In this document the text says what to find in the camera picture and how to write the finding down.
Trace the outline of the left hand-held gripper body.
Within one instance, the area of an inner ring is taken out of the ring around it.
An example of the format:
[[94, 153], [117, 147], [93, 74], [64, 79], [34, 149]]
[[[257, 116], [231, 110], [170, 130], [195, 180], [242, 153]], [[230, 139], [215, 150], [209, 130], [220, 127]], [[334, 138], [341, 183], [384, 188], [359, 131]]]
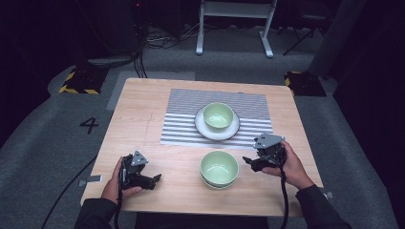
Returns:
[[141, 187], [148, 183], [154, 183], [152, 177], [146, 177], [141, 171], [148, 163], [148, 160], [139, 152], [125, 156], [121, 161], [119, 172], [119, 187], [129, 189], [132, 187]]

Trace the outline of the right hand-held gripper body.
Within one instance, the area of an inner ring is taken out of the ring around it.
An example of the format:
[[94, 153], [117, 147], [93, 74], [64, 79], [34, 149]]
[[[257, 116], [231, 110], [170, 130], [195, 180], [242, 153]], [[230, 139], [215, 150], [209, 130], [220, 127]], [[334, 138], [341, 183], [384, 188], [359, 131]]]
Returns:
[[284, 140], [283, 136], [263, 133], [255, 138], [253, 148], [257, 150], [258, 157], [271, 166], [283, 166], [287, 160], [285, 147], [281, 144]]

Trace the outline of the white plate with dark rim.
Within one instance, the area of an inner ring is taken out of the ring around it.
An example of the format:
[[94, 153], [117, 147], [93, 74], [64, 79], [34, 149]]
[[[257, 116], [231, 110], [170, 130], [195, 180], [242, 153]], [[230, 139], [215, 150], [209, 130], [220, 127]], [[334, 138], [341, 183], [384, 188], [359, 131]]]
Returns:
[[240, 128], [240, 118], [233, 114], [231, 124], [224, 129], [216, 129], [205, 123], [203, 119], [203, 109], [199, 109], [195, 116], [195, 126], [198, 132], [206, 138], [212, 140], [226, 140], [237, 134]]

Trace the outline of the light green bowl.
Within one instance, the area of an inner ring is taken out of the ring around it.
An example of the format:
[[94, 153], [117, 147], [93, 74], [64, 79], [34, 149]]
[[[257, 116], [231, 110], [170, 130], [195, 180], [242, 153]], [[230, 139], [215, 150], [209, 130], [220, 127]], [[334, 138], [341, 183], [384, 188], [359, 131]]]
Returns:
[[216, 129], [227, 128], [233, 122], [233, 110], [226, 104], [214, 102], [203, 108], [202, 116], [204, 122]]
[[225, 182], [234, 180], [239, 174], [239, 163], [236, 158], [223, 151], [213, 151], [202, 158], [200, 164], [202, 177]]
[[225, 182], [219, 182], [218, 180], [211, 180], [208, 179], [207, 177], [203, 177], [202, 180], [208, 187], [218, 190], [226, 189], [234, 183], [234, 180], [226, 180]]

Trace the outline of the person's left hand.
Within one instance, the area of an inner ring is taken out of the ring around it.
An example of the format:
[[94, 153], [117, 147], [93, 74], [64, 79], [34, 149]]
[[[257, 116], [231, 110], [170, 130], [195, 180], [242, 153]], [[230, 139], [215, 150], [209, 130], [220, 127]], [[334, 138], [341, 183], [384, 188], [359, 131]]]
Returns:
[[120, 172], [120, 168], [121, 168], [121, 161], [122, 161], [122, 158], [120, 158], [118, 160], [117, 165], [114, 169], [114, 172], [113, 172], [111, 178], [106, 183], [106, 185], [103, 189], [103, 192], [101, 194], [102, 198], [109, 199], [115, 204], [118, 204], [118, 201], [120, 199], [132, 197], [133, 195], [138, 194], [142, 191], [141, 187], [132, 187], [127, 190], [123, 190], [121, 197], [118, 196], [119, 172]]

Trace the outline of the person's right hand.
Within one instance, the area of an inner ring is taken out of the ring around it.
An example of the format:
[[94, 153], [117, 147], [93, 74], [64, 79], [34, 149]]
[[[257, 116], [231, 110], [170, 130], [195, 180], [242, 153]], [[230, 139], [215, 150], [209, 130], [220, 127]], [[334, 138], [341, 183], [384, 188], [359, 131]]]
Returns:
[[301, 160], [294, 153], [291, 146], [286, 141], [282, 141], [281, 144], [284, 146], [287, 153], [287, 160], [283, 166], [287, 178], [286, 183], [296, 187], [298, 190], [312, 186], [314, 182], [306, 173]]

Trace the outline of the striped grey placemat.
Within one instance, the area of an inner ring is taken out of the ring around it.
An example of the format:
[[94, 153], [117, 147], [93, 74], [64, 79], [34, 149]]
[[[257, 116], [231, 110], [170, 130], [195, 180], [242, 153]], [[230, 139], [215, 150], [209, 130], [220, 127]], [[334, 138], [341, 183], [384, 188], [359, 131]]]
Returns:
[[[213, 102], [228, 105], [240, 118], [239, 131], [233, 137], [226, 140], [212, 140], [201, 135], [196, 129], [194, 120], [198, 110]], [[262, 133], [273, 133], [264, 94], [173, 89], [168, 100], [160, 143], [250, 150], [254, 138]]]

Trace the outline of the black yellow striped stand base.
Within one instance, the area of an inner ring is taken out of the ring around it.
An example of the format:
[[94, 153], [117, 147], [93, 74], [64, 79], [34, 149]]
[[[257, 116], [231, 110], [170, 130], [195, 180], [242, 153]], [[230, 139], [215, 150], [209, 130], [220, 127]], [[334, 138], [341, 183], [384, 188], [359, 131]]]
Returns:
[[108, 69], [81, 70], [73, 68], [59, 91], [68, 94], [100, 94], [108, 72]]
[[286, 72], [285, 84], [294, 96], [326, 96], [319, 79], [307, 72]]

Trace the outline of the grey curtain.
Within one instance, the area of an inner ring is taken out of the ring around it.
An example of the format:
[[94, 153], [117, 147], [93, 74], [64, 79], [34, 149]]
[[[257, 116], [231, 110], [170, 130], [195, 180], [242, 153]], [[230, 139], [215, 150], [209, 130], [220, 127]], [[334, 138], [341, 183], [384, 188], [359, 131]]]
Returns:
[[325, 38], [309, 64], [308, 72], [310, 74], [320, 77], [328, 76], [366, 2], [367, 0], [342, 0]]

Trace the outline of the white metal stand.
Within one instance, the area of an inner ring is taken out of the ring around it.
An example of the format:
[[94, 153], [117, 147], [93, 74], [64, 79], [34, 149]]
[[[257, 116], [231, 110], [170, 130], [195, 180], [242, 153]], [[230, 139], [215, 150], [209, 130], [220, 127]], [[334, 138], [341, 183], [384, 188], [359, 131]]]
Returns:
[[196, 55], [203, 54], [204, 19], [208, 16], [214, 16], [265, 19], [265, 28], [259, 32], [259, 35], [266, 57], [272, 58], [274, 53], [270, 47], [267, 36], [276, 11], [277, 3], [278, 0], [270, 0], [269, 3], [265, 4], [201, 0]]

